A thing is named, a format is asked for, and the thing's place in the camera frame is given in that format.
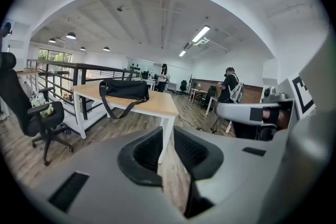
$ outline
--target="backpack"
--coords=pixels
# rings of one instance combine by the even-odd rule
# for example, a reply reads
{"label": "backpack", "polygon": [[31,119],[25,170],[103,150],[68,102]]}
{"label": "backpack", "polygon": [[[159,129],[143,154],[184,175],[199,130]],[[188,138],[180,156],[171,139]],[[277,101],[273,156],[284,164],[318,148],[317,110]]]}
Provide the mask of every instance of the backpack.
{"label": "backpack", "polygon": [[232,74],[235,76],[237,80],[237,85],[231,90],[229,85],[229,92],[230,92],[230,99],[234,103],[239,103],[243,97],[243,88],[244,84],[242,82],[239,82],[239,79],[236,74]]}

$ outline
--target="bag strap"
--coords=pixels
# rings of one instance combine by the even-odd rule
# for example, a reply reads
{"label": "bag strap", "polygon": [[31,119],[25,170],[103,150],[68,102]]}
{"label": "bag strap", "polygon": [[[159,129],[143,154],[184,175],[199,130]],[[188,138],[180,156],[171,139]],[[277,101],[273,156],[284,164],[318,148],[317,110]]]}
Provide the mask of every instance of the bag strap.
{"label": "bag strap", "polygon": [[149,97],[145,98],[145,99],[142,99],[140,101],[135,101],[135,102],[132,102],[130,103],[127,108],[123,111],[123,113],[117,117],[114,113],[113,113],[113,110],[115,110],[116,108],[113,108],[111,109],[109,104],[107,103],[107,100],[106,100],[106,83],[104,84],[100,84],[99,85],[99,93],[100,93],[100,96],[101,96],[101,100],[103,101],[103,104],[105,106],[105,109],[106,111],[109,113],[109,115],[111,116],[111,118],[113,118],[114,120],[119,120],[119,119],[122,119],[123,117],[125,117],[128,113],[130,113],[130,111],[132,110],[132,108],[136,105],[136,104],[141,104],[141,103],[144,103],[146,102]]}

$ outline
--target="cap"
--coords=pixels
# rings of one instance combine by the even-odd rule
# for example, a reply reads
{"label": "cap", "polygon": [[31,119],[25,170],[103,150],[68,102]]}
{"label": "cap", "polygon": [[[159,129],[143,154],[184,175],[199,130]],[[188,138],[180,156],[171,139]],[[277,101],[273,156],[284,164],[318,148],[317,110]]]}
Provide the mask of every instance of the cap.
{"label": "cap", "polygon": [[226,72],[227,71],[233,71],[233,72],[235,72],[235,69],[233,68],[233,67],[228,67],[227,69],[226,69]]}

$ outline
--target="person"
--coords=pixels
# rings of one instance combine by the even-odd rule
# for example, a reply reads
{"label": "person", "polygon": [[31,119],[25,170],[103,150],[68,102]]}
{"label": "person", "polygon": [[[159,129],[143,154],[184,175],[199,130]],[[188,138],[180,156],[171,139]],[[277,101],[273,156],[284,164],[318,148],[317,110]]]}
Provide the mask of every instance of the person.
{"label": "person", "polygon": [[[2,39],[6,37],[11,31],[12,25],[10,22],[7,22],[5,26],[1,29],[1,37],[0,37],[0,52],[2,52]],[[5,113],[3,113],[1,109],[1,102],[0,102],[0,121],[3,121],[6,118]]]}
{"label": "person", "polygon": [[[217,102],[218,103],[233,103],[230,99],[230,90],[232,91],[238,84],[239,79],[235,73],[235,69],[233,67],[228,67],[225,71],[225,80],[218,85],[218,88],[221,91],[221,95],[219,96]],[[210,131],[212,133],[216,133],[218,128],[223,122],[223,119],[219,119],[218,116],[212,111],[209,122],[211,124]]]}
{"label": "person", "polygon": [[169,74],[168,74],[167,65],[164,63],[162,65],[161,74],[159,75],[159,79],[158,79],[158,83],[159,83],[158,91],[159,92],[164,91],[167,81],[169,81]]}

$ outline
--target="man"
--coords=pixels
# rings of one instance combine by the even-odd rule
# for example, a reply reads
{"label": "man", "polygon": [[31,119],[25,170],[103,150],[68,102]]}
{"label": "man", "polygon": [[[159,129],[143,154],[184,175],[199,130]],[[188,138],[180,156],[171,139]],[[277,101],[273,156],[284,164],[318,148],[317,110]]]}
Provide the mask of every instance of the man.
{"label": "man", "polygon": [[233,101],[230,99],[230,91],[229,87],[231,90],[233,90],[237,84],[237,76],[235,74],[235,69],[233,67],[228,67],[226,69],[225,73],[225,80],[221,85],[218,86],[219,89],[221,89],[221,95],[218,98],[219,103],[233,103]]}
{"label": "man", "polygon": [[[6,37],[11,31],[12,25],[10,22],[7,22],[5,26],[1,29],[1,37],[0,37],[0,52],[2,52],[2,39]],[[1,110],[1,103],[0,103],[0,121],[4,120],[6,115]]]}
{"label": "man", "polygon": [[[233,67],[228,67],[226,69],[225,75],[226,78],[222,84],[218,85],[218,88],[221,89],[221,95],[219,96],[218,103],[233,103],[230,99],[230,90],[232,91],[238,84],[238,78]],[[216,133],[220,125],[222,124],[223,119],[219,119],[214,111],[210,117],[210,123],[212,126],[210,130],[212,133]]]}

